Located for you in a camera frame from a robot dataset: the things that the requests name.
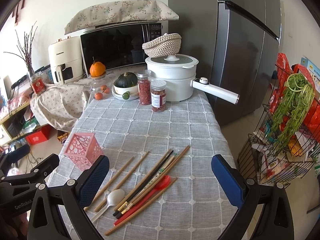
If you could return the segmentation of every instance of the floor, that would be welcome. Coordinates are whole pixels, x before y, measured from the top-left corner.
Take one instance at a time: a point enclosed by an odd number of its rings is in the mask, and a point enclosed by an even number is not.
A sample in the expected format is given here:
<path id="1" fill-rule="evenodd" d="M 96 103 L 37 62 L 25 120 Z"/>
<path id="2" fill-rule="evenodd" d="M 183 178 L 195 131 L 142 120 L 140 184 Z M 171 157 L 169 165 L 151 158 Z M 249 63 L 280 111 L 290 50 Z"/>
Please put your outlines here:
<path id="1" fill-rule="evenodd" d="M 268 101 L 269 96 L 270 94 L 267 93 L 264 100 L 265 103 Z M 228 141 L 235 163 L 239 152 L 248 138 L 247 134 L 252 133 L 255 130 L 262 112 L 263 108 L 260 107 L 253 113 L 221 128 L 223 135 Z M 61 148 L 62 144 L 57 139 L 57 131 L 53 130 L 48 141 L 32 146 L 31 150 L 34 159 L 37 159 L 46 158 L 51 153 L 58 154 Z M 31 162 L 34 162 L 34 159 L 31 156 L 29 159 Z M 25 171 L 29 172 L 31 165 L 34 167 L 36 164 L 30 164 L 30 162 L 24 158 L 19 163 L 19 169 L 23 173 Z M 295 239 L 304 240 L 313 228 L 320 214 L 320 208 L 308 215 L 306 213 L 307 210 L 319 203 L 319 186 L 314 170 L 311 169 L 302 179 L 296 178 L 292 180 L 292 184 L 286 189 L 286 192 L 292 211 Z M 249 235 L 251 235 L 254 230 L 261 208 L 262 205 L 257 207 L 255 215 L 252 218 L 248 228 Z"/>

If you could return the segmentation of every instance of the red plastic spoon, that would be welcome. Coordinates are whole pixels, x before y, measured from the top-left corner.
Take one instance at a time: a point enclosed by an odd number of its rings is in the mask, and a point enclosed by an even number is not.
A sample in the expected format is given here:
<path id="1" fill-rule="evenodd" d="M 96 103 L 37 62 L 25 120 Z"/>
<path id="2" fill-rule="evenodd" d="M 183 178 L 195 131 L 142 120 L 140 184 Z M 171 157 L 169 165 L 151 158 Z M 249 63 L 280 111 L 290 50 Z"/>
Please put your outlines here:
<path id="1" fill-rule="evenodd" d="M 169 183 L 170 183 L 170 176 L 164 175 L 163 178 L 157 183 L 157 185 L 147 195 L 145 195 L 142 198 L 142 200 L 140 200 L 137 204 L 135 204 L 132 208 L 130 208 L 126 213 L 124 213 L 124 215 L 120 217 L 116 222 L 114 222 L 114 225 L 116 226 L 117 224 L 125 220 L 127 217 L 129 217 L 131 214 L 136 212 L 156 191 L 163 190 L 169 185 Z"/>

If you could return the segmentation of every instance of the brand logo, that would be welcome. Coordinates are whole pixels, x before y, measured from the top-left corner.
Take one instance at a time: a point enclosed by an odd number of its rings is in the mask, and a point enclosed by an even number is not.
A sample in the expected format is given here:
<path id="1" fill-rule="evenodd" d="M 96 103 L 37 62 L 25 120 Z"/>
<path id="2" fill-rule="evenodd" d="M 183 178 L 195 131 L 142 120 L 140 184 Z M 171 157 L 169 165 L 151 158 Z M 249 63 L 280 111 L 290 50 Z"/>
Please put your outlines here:
<path id="1" fill-rule="evenodd" d="M 22 207 L 24 207 L 24 206 L 26 206 L 26 205 L 29 205 L 29 204 L 31 204 L 31 203 L 32 203 L 32 200 L 29 199 L 28 201 L 26 201 L 26 202 L 24 202 L 24 203 L 21 203 L 21 204 L 18 205 L 18 206 L 14 206 L 14 208 L 15 208 L 15 209 L 19 209 L 19 208 L 22 208 Z"/>

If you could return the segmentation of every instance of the screw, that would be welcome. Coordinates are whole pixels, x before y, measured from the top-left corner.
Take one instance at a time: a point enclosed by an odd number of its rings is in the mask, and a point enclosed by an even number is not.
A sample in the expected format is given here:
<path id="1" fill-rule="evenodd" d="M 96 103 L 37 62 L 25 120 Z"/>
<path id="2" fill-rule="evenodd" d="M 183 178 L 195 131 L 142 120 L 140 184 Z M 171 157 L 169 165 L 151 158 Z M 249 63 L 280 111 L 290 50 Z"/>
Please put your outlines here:
<path id="1" fill-rule="evenodd" d="M 254 184 L 254 180 L 253 179 L 247 179 L 246 182 L 249 185 L 253 185 Z"/>
<path id="2" fill-rule="evenodd" d="M 68 186 L 72 186 L 75 182 L 76 182 L 76 181 L 75 181 L 74 179 L 69 179 L 69 180 L 67 181 L 67 185 L 68 185 Z"/>
<path id="3" fill-rule="evenodd" d="M 278 187 L 278 188 L 283 188 L 283 184 L 282 184 L 281 182 L 278 182 L 278 183 L 277 183 L 277 187 Z"/>
<path id="4" fill-rule="evenodd" d="M 45 184 L 40 184 L 38 189 L 44 189 L 45 188 Z"/>

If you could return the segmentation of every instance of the white bowl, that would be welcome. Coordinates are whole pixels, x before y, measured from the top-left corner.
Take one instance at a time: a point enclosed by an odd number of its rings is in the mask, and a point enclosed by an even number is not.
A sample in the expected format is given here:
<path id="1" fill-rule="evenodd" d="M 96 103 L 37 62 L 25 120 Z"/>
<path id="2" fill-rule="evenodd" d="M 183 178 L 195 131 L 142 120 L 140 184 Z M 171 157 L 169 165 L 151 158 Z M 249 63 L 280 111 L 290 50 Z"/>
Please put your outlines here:
<path id="1" fill-rule="evenodd" d="M 112 94 L 113 94 L 113 96 L 114 96 L 115 98 L 117 98 L 117 99 L 119 99 L 119 100 L 125 100 L 125 99 L 122 98 L 122 95 L 119 95 L 118 93 L 116 93 L 114 87 L 112 88 Z M 137 99 L 137 98 L 139 98 L 139 93 L 130 94 L 129 99 L 127 99 L 126 101 L 135 100 L 135 99 Z"/>
<path id="2" fill-rule="evenodd" d="M 115 88 L 115 92 L 118 95 L 123 95 L 125 92 L 129 92 L 130 95 L 139 93 L 138 85 L 130 88 L 119 88 L 119 87 L 116 87 L 115 85 L 113 87 Z"/>

